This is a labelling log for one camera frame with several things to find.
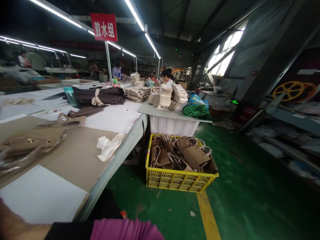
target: green floor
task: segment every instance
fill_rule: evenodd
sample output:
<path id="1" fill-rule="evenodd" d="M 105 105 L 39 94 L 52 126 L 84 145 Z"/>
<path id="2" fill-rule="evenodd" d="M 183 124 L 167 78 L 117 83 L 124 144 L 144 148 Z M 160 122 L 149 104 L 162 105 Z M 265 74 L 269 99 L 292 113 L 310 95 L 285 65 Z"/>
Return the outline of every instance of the green floor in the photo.
<path id="1" fill-rule="evenodd" d="M 220 177 L 206 189 L 226 239 L 319 239 L 320 195 L 244 136 L 200 123 Z M 167 239 L 206 239 L 195 193 L 145 186 L 143 165 L 122 165 L 107 188 L 128 218 L 150 220 Z"/>

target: ceiling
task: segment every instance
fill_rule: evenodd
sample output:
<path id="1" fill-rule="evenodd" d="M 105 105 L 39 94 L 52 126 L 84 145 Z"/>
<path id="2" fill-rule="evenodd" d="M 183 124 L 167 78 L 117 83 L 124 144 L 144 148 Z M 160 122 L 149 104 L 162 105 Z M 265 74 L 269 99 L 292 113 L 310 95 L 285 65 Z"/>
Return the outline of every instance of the ceiling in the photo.
<path id="1" fill-rule="evenodd" d="M 99 12 L 133 18 L 124 0 L 48 1 L 70 15 Z M 190 50 L 201 48 L 257 1 L 133 0 L 153 39 Z M 138 25 L 117 24 L 117 28 L 133 36 L 142 34 Z"/>

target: leather piece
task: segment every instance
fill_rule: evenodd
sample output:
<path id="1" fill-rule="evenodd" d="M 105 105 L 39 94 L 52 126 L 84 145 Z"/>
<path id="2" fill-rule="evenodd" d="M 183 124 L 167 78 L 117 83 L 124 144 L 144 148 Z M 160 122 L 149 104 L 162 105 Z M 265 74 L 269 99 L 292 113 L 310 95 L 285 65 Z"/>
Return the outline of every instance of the leather piece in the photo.
<path id="1" fill-rule="evenodd" d="M 86 116 L 86 117 L 89 117 L 89 116 L 92 116 L 98 112 L 101 112 L 103 111 L 102 108 L 94 108 L 94 107 L 83 107 L 81 108 L 78 112 L 74 112 L 74 111 L 70 111 L 68 113 L 68 116 L 70 118 L 75 118 L 75 117 L 81 117 L 81 116 Z"/>
<path id="2" fill-rule="evenodd" d="M 91 106 L 91 101 L 95 97 L 96 89 L 78 89 L 73 87 L 73 91 L 82 106 Z M 126 101 L 122 88 L 100 89 L 98 95 L 103 104 L 121 104 Z"/>

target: person's arm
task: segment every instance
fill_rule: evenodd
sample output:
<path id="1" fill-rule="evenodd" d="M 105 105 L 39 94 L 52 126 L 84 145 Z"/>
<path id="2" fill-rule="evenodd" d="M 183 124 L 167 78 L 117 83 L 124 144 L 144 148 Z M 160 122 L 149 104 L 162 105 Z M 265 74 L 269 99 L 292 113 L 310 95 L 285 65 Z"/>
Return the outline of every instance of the person's arm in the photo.
<path id="1" fill-rule="evenodd" d="M 27 60 L 28 60 L 28 63 L 30 63 L 32 65 L 32 57 L 31 57 L 30 53 L 27 54 Z"/>
<path id="2" fill-rule="evenodd" d="M 46 67 L 47 66 L 47 62 L 43 59 L 43 57 L 41 57 L 42 58 L 42 64 Z"/>
<path id="3" fill-rule="evenodd" d="M 26 60 L 21 55 L 18 56 L 18 59 L 19 59 L 21 67 L 26 68 L 26 67 L 31 67 L 32 66 L 30 63 L 26 63 Z"/>
<path id="4" fill-rule="evenodd" d="M 112 77 L 114 78 L 116 78 L 116 74 L 118 73 L 118 71 L 117 71 L 117 69 L 116 68 L 113 68 L 112 69 Z"/>
<path id="5" fill-rule="evenodd" d="M 0 239 L 3 240 L 90 240 L 91 222 L 28 224 L 0 198 Z"/>
<path id="6" fill-rule="evenodd" d="M 32 225 L 13 213 L 0 198 L 0 239 L 2 240 L 164 240 L 155 225 L 129 219 Z"/>

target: white cloth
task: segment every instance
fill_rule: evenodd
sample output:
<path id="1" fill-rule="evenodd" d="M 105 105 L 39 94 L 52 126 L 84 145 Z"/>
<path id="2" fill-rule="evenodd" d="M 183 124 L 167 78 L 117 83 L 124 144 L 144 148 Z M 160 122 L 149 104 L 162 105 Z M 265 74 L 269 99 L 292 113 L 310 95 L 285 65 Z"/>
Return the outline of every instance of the white cloth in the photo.
<path id="1" fill-rule="evenodd" d="M 173 84 L 173 80 L 170 79 L 170 80 L 166 83 L 166 86 L 172 86 L 172 84 Z"/>
<path id="2" fill-rule="evenodd" d="M 18 56 L 18 60 L 20 62 L 21 67 L 23 67 L 26 64 L 26 60 L 21 55 Z"/>
<path id="3" fill-rule="evenodd" d="M 114 137 L 114 139 L 112 139 L 111 142 L 105 136 L 98 138 L 97 148 L 98 146 L 100 147 L 106 143 L 105 145 L 102 146 L 101 155 L 98 155 L 98 158 L 102 162 L 107 161 L 112 156 L 113 152 L 117 149 L 117 147 L 119 147 L 123 137 L 124 137 L 124 133 L 119 133 L 117 136 Z"/>
<path id="4" fill-rule="evenodd" d="M 103 137 L 101 137 L 101 138 L 98 138 L 98 143 L 97 143 L 97 145 L 96 145 L 96 148 L 98 148 L 98 149 L 103 149 L 103 147 L 104 147 L 105 145 L 107 145 L 109 142 L 111 142 L 111 141 L 110 141 L 109 138 L 106 138 L 106 136 L 103 136 Z"/>

